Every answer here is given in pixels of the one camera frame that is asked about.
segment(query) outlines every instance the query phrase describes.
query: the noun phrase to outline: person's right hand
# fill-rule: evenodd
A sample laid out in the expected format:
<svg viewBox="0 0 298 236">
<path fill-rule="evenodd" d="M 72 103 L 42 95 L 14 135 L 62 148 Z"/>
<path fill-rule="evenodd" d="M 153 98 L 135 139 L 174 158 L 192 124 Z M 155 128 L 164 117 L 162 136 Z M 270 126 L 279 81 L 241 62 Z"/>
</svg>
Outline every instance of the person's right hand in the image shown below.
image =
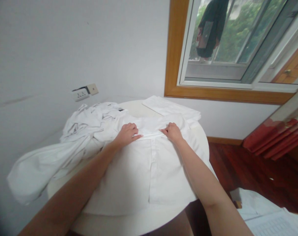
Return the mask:
<svg viewBox="0 0 298 236">
<path fill-rule="evenodd" d="M 160 129 L 160 131 L 164 133 L 174 144 L 183 140 L 182 133 L 175 123 L 170 122 L 165 129 Z"/>
</svg>

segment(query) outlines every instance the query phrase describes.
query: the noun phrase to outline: green tree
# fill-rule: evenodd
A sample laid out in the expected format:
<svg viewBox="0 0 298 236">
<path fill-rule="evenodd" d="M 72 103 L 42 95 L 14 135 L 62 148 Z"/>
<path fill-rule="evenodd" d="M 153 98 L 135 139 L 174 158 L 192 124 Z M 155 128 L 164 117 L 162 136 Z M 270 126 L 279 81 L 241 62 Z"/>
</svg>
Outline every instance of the green tree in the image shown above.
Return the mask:
<svg viewBox="0 0 298 236">
<path fill-rule="evenodd" d="M 239 13 L 239 16 L 235 20 L 228 20 L 228 23 L 223 31 L 220 41 L 219 51 L 217 53 L 216 61 L 220 62 L 235 62 L 237 55 L 244 44 L 247 34 L 253 25 L 253 22 L 262 6 L 263 0 L 248 1 L 245 3 Z M 266 31 L 269 23 L 271 22 L 274 14 L 279 7 L 284 4 L 282 0 L 272 0 L 265 12 L 259 26 L 257 27 L 251 41 L 248 43 L 244 55 L 241 58 L 241 62 L 245 63 L 249 59 L 250 55 L 254 51 L 255 47 L 259 43 L 263 34 Z M 193 60 L 199 58 L 196 51 L 195 41 L 198 34 L 198 25 L 205 12 L 206 6 L 202 6 L 198 10 L 194 36 L 191 43 L 189 59 Z"/>
</svg>

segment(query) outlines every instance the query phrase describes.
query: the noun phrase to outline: round white table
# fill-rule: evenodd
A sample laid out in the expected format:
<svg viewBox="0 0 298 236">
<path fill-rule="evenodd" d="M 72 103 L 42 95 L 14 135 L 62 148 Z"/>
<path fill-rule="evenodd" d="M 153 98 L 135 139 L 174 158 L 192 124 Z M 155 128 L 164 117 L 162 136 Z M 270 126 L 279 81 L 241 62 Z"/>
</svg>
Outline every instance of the round white table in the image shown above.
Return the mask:
<svg viewBox="0 0 298 236">
<path fill-rule="evenodd" d="M 142 100 L 121 103 L 134 117 L 160 117 L 161 115 L 142 105 Z M 192 128 L 205 155 L 209 158 L 208 140 L 201 125 Z M 48 198 L 51 198 L 75 173 L 89 161 L 82 161 L 72 172 L 58 180 L 52 180 L 47 186 Z M 81 213 L 72 224 L 71 230 L 85 235 L 142 235 L 151 232 L 176 217 L 188 205 L 152 207 L 134 215 L 101 216 Z"/>
</svg>

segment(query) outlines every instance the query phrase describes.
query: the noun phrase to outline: wall socket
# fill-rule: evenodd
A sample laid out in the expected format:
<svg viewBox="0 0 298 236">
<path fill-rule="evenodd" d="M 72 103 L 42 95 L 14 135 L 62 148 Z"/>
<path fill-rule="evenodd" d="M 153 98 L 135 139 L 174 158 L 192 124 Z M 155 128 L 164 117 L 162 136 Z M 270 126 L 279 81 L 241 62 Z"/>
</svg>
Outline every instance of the wall socket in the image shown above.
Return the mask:
<svg viewBox="0 0 298 236">
<path fill-rule="evenodd" d="M 81 89 L 72 91 L 71 94 L 72 94 L 72 98 L 76 102 L 81 101 L 81 100 L 89 97 L 88 91 L 85 88 L 81 88 Z"/>
<path fill-rule="evenodd" d="M 87 88 L 90 92 L 91 95 L 95 95 L 97 94 L 99 91 L 97 90 L 97 87 L 95 84 L 90 84 L 90 85 L 87 85 Z"/>
</svg>

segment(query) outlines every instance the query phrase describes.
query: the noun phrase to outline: wooden floor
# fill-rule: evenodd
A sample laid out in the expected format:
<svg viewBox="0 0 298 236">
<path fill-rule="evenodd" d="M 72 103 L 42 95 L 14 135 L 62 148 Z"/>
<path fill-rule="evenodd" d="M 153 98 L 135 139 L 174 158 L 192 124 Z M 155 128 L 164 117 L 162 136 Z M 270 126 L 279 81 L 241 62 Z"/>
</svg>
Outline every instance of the wooden floor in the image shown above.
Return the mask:
<svg viewBox="0 0 298 236">
<path fill-rule="evenodd" d="M 209 149 L 210 163 L 226 192 L 253 190 L 298 213 L 298 163 L 289 155 L 273 161 L 236 145 L 209 143 Z"/>
</svg>

